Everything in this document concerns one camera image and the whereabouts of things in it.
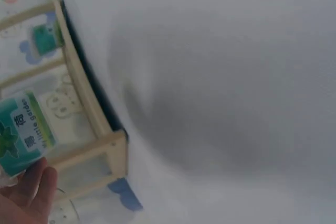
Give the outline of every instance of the mint leaf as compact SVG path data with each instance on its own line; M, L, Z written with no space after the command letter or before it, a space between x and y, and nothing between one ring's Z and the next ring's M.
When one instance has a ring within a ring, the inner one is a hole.
M3 145L0 145L0 157L5 156L6 151L7 151L7 148L4 147Z
M4 130L5 130L5 126L2 124L2 122L0 122L0 135L3 134Z
M5 130L3 131L2 137L4 138L5 141L9 142L16 142L17 140L17 135L14 135L11 133L11 127L6 127Z
M17 151L17 148L15 147L15 145L12 145L7 150L9 151L9 153L11 154L11 156L13 156L15 158L19 158L18 151Z

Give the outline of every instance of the white sheet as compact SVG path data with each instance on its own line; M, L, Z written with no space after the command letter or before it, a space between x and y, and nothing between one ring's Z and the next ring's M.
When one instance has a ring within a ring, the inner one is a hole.
M336 0L65 0L156 223L336 221Z

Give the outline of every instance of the wooden stick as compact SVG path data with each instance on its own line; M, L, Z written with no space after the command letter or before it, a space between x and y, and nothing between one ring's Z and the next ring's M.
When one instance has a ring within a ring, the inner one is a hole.
M108 146L107 161L113 173L127 174L127 142L123 138Z
M27 19L33 18L37 15L49 12L51 10L54 10L55 6L53 2L49 2L43 5L39 5L36 7L33 7L31 9L25 10L21 13L18 13L16 15L13 15L9 18L4 18L0 21L0 31L4 30L8 27L11 27L17 23L21 23Z
M57 60L50 61L50 62L48 62L46 64L43 64L43 65L39 65L39 66L35 67L34 69L30 69L30 70L21 72L21 73L15 75L13 77L8 78L7 80L5 80L3 82L0 82L0 90L5 89L10 85L13 85L17 82L20 82L20 81L26 80L28 78L34 77L34 76L36 76L40 73L46 72L46 71L48 71L52 68L55 68L55 67L63 65L63 64L65 64L64 57L62 57L60 59L57 59Z
M73 190L72 192L70 192L68 194L65 194L65 195L62 195L58 198L55 198L54 202L59 202L59 201L62 201L62 200L70 200L70 199L78 198L80 196L88 194L89 192L91 192L93 190L97 190L101 187L104 187L104 186L116 181L118 178L122 178L122 177L123 177L123 175L122 176L108 175L108 176L100 179L99 181L94 182L94 183L92 183L88 186L81 187L77 190Z
M110 132L110 134L102 137L101 139L94 141L83 148L74 150L68 154L60 157L56 157L51 160L50 166L54 167L58 172L82 163L85 160L102 155L109 150L109 146L117 144L119 141L125 141L125 133L123 130L117 132ZM125 166L124 159L118 161L119 165Z
M79 98L88 115L88 119L97 137L109 134L112 129L97 101L83 66L78 58L76 49L62 12L60 1L54 1L55 13L66 45L66 62L70 76L72 77Z

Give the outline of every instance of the blue cartoon character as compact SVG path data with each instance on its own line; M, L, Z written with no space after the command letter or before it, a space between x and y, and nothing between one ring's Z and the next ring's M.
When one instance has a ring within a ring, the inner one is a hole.
M56 15L55 12L48 12L46 13L47 16L47 22L46 26L53 26L53 24L56 21ZM51 58L55 55L56 50L50 51L44 55L40 55L36 48L32 48L28 40L24 40L19 45L20 51L26 55L26 61L27 63L31 65L37 65L39 64L43 58Z
M120 201L124 207L131 211L142 210L142 205L138 201L131 187L125 178L120 178L116 182L108 185L108 188L120 195Z

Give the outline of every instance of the chinese character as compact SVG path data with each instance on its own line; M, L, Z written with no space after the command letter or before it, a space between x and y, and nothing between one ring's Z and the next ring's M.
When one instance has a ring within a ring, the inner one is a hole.
M35 143L35 138L33 136L29 136L27 138L25 138L25 143L27 145L28 148L32 147Z
M16 125L18 127L20 127L20 125L24 125L24 123L26 122L23 118L23 115L20 114L20 115L17 115L16 117L14 117L14 121L16 123Z

